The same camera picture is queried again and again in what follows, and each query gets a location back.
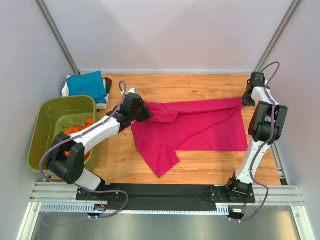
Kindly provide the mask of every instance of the green laundry basket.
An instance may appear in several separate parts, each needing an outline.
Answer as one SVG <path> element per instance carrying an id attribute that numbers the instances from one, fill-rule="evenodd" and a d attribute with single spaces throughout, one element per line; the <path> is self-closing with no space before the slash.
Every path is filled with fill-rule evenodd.
<path id="1" fill-rule="evenodd" d="M 85 124 L 90 117 L 96 123 L 96 112 L 95 100 L 85 95 L 58 97 L 44 103 L 39 110 L 33 132 L 27 160 L 29 168 L 39 173 L 40 160 L 52 147 L 55 137 L 70 127 Z M 98 165 L 97 147 L 91 149 L 84 162 L 84 167 L 92 172 Z M 53 175 L 44 165 L 43 172 Z"/>

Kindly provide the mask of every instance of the metal frame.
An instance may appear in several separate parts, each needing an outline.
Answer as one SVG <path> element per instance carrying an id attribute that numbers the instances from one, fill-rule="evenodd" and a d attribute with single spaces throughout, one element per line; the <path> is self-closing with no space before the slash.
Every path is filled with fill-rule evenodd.
<path id="1" fill-rule="evenodd" d="M 80 71 L 77 68 L 75 61 L 73 60 L 51 14 L 48 10 L 44 0 L 35 0 L 38 5 L 43 17 L 45 18 L 48 26 L 50 27 L 58 45 L 60 46 L 66 60 L 68 61 L 70 67 L 74 71 L 75 74 L 79 75 Z M 270 56 L 271 52 L 275 48 L 278 40 L 280 39 L 282 33 L 285 31 L 287 25 L 289 24 L 292 16 L 297 10 L 298 6 L 302 0 L 293 0 L 289 9 L 287 10 L 285 16 L 283 17 L 278 29 L 273 35 L 269 45 L 264 51 L 257 67 L 255 69 L 256 72 L 260 71 L 265 64 L 266 60 Z M 282 157 L 277 143 L 275 143 L 272 147 L 272 152 L 274 156 L 274 160 L 278 169 L 280 179 L 286 179 L 286 173 L 283 169 L 282 165 Z M 278 207 L 278 206 L 290 206 L 294 220 L 302 240 L 314 240 L 315 236 L 312 231 L 309 218 L 304 207 L 304 203 L 302 197 L 300 195 L 299 189 L 297 186 L 290 185 L 282 185 L 282 186 L 268 186 L 269 196 L 265 203 L 266 206 L 270 207 Z M 74 212 L 75 209 L 73 206 L 78 206 L 78 210 L 76 211 L 85 211 L 94 205 L 95 203 L 101 203 L 100 201 L 77 201 L 78 187 L 75 185 L 67 185 L 65 183 L 52 183 L 52 182 L 37 182 L 35 188 L 33 190 L 27 211 L 25 213 L 23 222 L 20 227 L 20 231 L 17 236 L 17 240 L 30 240 L 33 234 L 33 231 L 36 226 L 37 218 L 39 212 L 43 212 L 48 210 L 50 206 L 58 206 L 56 211 L 64 211 L 64 212 Z M 256 198 L 256 203 L 251 203 L 249 205 L 259 205 L 266 194 L 266 189 L 261 186 L 253 187 L 254 195 Z M 228 207 L 232 205 L 237 205 L 236 203 L 217 203 L 218 206 Z M 158 212 L 158 211 L 132 211 L 132 210 L 124 210 L 122 213 L 128 214 L 188 214 L 188 215 L 211 215 L 211 212 Z"/>
<path id="2" fill-rule="evenodd" d="M 48 8 L 47 5 L 45 4 L 44 0 L 35 0 L 36 4 L 39 7 L 40 12 L 42 13 L 46 23 L 48 24 L 50 30 L 53 33 L 53 36 L 58 43 L 59 47 L 61 48 L 61 51 L 63 55 L 65 56 L 65 59 L 67 60 L 68 64 L 70 65 L 71 69 L 73 70 L 74 74 L 80 75 L 80 71 L 77 68 L 77 65 L 75 61 L 73 60 Z"/>
<path id="3" fill-rule="evenodd" d="M 277 30 L 275 31 L 268 47 L 266 48 L 266 50 L 264 51 L 259 63 L 257 64 L 256 68 L 255 68 L 255 72 L 259 72 L 262 70 L 263 65 L 265 64 L 266 60 L 268 59 L 270 53 L 272 52 L 272 50 L 275 48 L 278 40 L 280 39 L 282 33 L 285 31 L 288 23 L 290 22 L 292 16 L 294 15 L 294 13 L 296 12 L 299 4 L 302 2 L 302 0 L 293 0 L 290 7 L 288 8 L 288 10 L 286 11 L 279 27 L 277 28 Z"/>
<path id="4" fill-rule="evenodd" d="M 303 206 L 303 200 L 297 186 L 268 186 L 269 196 L 266 206 Z M 42 203 L 101 203 L 101 201 L 78 201 L 76 200 L 78 187 L 59 182 L 37 182 L 35 184 L 30 202 Z M 253 186 L 256 202 L 259 204 L 266 195 L 266 189 L 262 186 Z M 216 203 L 216 205 L 234 206 L 237 203 Z"/>
<path id="5" fill-rule="evenodd" d="M 289 206 L 292 209 L 294 220 L 302 240 L 315 240 L 304 203 L 297 186 L 268 186 L 269 196 L 265 206 L 281 207 Z M 94 204 L 101 201 L 78 201 L 76 200 L 78 187 L 66 183 L 37 182 L 31 195 L 28 209 L 25 213 L 17 240 L 30 240 L 34 232 L 39 212 L 64 212 L 64 213 L 88 213 Z M 265 197 L 266 189 L 261 186 L 253 186 L 256 203 L 261 204 Z M 166 215 L 225 215 L 227 209 L 237 203 L 217 203 L 217 211 L 135 211 L 123 210 L 122 214 L 166 214 Z"/>
<path id="6" fill-rule="evenodd" d="M 296 227 L 302 240 L 315 240 L 316 237 L 311 228 L 311 224 L 304 206 L 291 207 Z"/>
<path id="7" fill-rule="evenodd" d="M 40 207 L 41 202 L 29 202 L 16 240 L 31 239 L 40 212 Z"/>

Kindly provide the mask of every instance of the gray floor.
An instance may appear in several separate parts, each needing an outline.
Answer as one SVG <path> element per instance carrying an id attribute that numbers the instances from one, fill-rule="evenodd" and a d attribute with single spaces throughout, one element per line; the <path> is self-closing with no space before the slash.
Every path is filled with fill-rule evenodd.
<path id="1" fill-rule="evenodd" d="M 246 216 L 257 210 L 247 208 Z M 57 225 L 83 218 L 83 213 L 45 213 Z M 251 221 L 230 222 L 224 216 L 119 214 L 83 220 L 63 227 L 37 223 L 33 240 L 299 240 L 289 207 L 264 207 Z"/>

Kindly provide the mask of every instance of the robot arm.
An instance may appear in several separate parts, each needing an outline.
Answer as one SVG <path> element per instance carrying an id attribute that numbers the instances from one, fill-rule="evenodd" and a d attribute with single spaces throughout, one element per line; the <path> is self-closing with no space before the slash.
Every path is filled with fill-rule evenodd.
<path id="1" fill-rule="evenodd" d="M 280 138 L 288 112 L 286 106 L 280 105 L 274 100 L 270 89 L 265 89 L 265 76 L 259 72 L 251 74 L 241 101 L 247 106 L 256 105 L 248 130 L 251 136 L 249 147 L 241 166 L 229 179 L 227 185 L 217 190 L 211 189 L 213 192 L 216 191 L 219 196 L 226 196 L 229 202 L 237 203 L 254 202 L 254 198 L 250 197 L 253 196 L 251 173 L 254 177 L 264 154 Z M 266 144 L 272 133 L 273 104 L 275 104 L 273 136 Z M 213 197 L 213 201 L 219 202 L 219 199 Z"/>
<path id="2" fill-rule="evenodd" d="M 57 135 L 53 146 L 68 138 L 79 135 L 81 137 L 53 150 L 46 161 L 47 169 L 67 184 L 76 184 L 89 190 L 97 190 L 105 185 L 103 179 L 84 168 L 86 153 L 103 140 L 130 127 L 133 121 L 142 123 L 153 116 L 135 88 L 126 93 L 121 107 L 110 117 L 112 113 L 113 111 L 109 112 L 103 119 L 83 131 L 69 136 L 64 133 Z"/>

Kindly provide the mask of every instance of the metal pole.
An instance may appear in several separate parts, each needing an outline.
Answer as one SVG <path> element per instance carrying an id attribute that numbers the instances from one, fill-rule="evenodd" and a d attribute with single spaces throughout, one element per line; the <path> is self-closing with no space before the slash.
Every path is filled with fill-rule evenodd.
<path id="1" fill-rule="evenodd" d="M 40 12 L 42 13 L 45 21 L 47 22 L 48 26 L 50 27 L 53 36 L 55 38 L 55 40 L 57 41 L 58 45 L 60 46 L 63 55 L 65 56 L 67 62 L 69 63 L 71 69 L 73 70 L 74 74 L 76 75 L 80 75 L 80 71 L 77 68 L 77 65 L 75 63 L 75 61 L 73 60 L 48 8 L 47 5 L 45 4 L 44 0 L 35 0 L 36 4 L 38 5 Z"/>
<path id="2" fill-rule="evenodd" d="M 293 0 L 289 9 L 287 10 L 287 12 L 285 13 L 278 29 L 276 30 L 275 34 L 273 35 L 268 47 L 266 48 L 266 50 L 264 51 L 258 65 L 255 68 L 255 72 L 259 72 L 262 70 L 263 65 L 265 64 L 266 60 L 268 59 L 270 53 L 272 52 L 272 50 L 274 49 L 274 47 L 276 46 L 278 40 L 280 39 L 282 33 L 285 31 L 289 21 L 291 20 L 292 16 L 294 15 L 294 13 L 296 12 L 299 4 L 302 2 L 302 0 Z"/>

